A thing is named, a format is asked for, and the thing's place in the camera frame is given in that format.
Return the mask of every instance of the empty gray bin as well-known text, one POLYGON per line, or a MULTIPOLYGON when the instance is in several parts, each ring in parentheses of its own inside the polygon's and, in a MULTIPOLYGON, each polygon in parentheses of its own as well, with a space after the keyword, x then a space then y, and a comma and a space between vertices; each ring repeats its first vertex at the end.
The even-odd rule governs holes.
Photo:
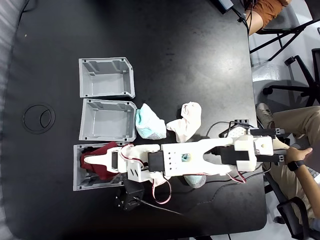
MULTIPOLYGON (((96 173, 80 167, 80 157, 86 148, 101 148, 106 144, 79 144, 73 146, 73 191, 123 186, 121 174, 111 179, 101 180, 96 173)), ((123 146, 125 143, 117 142, 117 144, 118 146, 123 146)))
POLYGON ((80 97, 135 97, 134 71, 125 57, 80 58, 80 97))
POLYGON ((131 101, 84 98, 79 140, 133 142, 136 110, 131 101))

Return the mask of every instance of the red cloth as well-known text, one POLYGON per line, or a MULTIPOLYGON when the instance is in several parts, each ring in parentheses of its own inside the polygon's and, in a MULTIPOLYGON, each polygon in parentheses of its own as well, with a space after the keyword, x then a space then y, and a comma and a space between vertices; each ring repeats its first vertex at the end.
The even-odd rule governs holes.
POLYGON ((90 170, 90 171, 98 174, 98 176, 101 180, 106 180, 106 179, 112 178, 113 176, 117 175, 118 173, 113 173, 113 172, 107 171, 107 167, 105 165, 86 163, 85 156, 87 156, 87 155, 104 155, 107 153, 108 149, 112 149, 112 148, 116 148, 116 147, 118 147, 118 145, 114 141, 112 141, 112 142, 108 143, 107 145, 100 147, 97 150, 94 150, 91 152, 88 151, 88 152, 83 153, 80 157, 81 168, 90 170))

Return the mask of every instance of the person's hand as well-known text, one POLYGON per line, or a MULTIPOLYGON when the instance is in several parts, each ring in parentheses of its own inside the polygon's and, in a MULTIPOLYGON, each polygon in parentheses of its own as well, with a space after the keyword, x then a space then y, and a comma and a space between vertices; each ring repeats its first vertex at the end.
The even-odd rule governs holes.
POLYGON ((279 0, 282 6, 286 7, 291 3, 292 0, 279 0))
POLYGON ((284 158, 285 164, 291 163, 293 161, 304 160, 306 155, 312 152, 312 148, 309 147, 306 150, 298 150, 295 147, 290 147, 286 150, 286 156, 284 158))

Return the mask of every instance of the white robotic arm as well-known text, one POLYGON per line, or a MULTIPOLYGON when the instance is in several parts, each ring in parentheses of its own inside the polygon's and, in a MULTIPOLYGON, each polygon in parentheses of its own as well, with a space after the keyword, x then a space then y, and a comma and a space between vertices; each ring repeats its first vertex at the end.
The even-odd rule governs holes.
POLYGON ((105 155, 87 156, 84 161, 89 164, 105 165, 112 173, 127 173, 129 180, 136 182, 151 181, 156 185, 173 176, 182 175, 226 175, 233 169, 253 172, 257 165, 256 155, 272 156, 273 142, 270 136, 252 136, 210 138, 198 142, 150 145, 127 144, 114 147, 105 155), (215 147, 234 146, 235 151, 247 152, 248 160, 237 160, 236 166, 213 164, 204 160, 204 153, 215 147))

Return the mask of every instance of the robotic arm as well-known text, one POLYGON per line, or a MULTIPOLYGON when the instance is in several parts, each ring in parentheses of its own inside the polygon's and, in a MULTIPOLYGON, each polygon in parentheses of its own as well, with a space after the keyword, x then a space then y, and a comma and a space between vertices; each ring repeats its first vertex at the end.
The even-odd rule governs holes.
POLYGON ((183 175, 220 175, 225 176, 232 170, 253 172, 257 162, 281 162, 283 155, 274 154, 273 140, 279 129, 245 129, 238 126, 230 137, 202 139, 197 142, 172 144, 129 143, 122 147, 108 149, 105 155, 86 156, 89 164, 105 165, 112 173, 124 174, 125 190, 116 196, 118 207, 131 210, 140 204, 144 187, 142 182, 152 183, 154 188, 168 182, 174 176, 183 175), (205 153, 221 156, 222 164, 204 160, 205 153))

